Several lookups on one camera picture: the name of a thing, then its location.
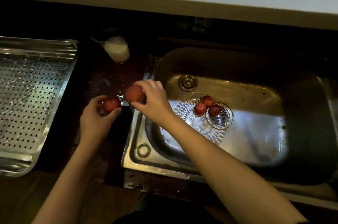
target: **brown floor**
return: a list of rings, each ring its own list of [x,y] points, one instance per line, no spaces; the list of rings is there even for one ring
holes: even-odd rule
[[[20,178],[1,177],[0,224],[31,223],[56,180],[56,174],[35,170]],[[141,195],[141,192],[92,182],[80,224],[110,224],[130,213]],[[224,223],[235,223],[225,209],[207,207],[207,210]]]

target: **person's left hand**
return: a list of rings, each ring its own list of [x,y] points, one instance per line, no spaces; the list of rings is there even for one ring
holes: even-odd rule
[[[121,108],[115,109],[109,115],[101,116],[97,112],[99,102],[107,96],[93,98],[85,107],[80,118],[80,147],[83,151],[95,153],[104,138],[107,136],[112,123],[121,113]]]

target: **sink basin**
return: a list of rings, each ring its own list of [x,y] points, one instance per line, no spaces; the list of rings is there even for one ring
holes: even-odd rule
[[[162,82],[173,109],[194,93],[227,106],[233,119],[218,145],[267,180],[315,185],[336,171],[334,81],[287,58],[216,49],[179,48],[152,65],[144,79]],[[175,139],[138,111],[122,166],[204,181]]]

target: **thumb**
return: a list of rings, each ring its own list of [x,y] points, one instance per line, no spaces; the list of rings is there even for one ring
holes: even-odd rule
[[[132,102],[131,105],[136,108],[138,111],[140,111],[141,113],[143,113],[143,111],[145,110],[145,105],[143,105],[142,103],[140,102]]]
[[[111,122],[115,121],[115,119],[119,116],[121,113],[122,108],[116,108],[114,111],[109,113],[109,115],[106,115],[104,118],[110,120]]]

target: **perforated metal tray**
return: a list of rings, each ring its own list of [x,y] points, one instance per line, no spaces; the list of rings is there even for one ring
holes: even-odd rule
[[[22,176],[36,164],[77,43],[0,37],[0,175]]]

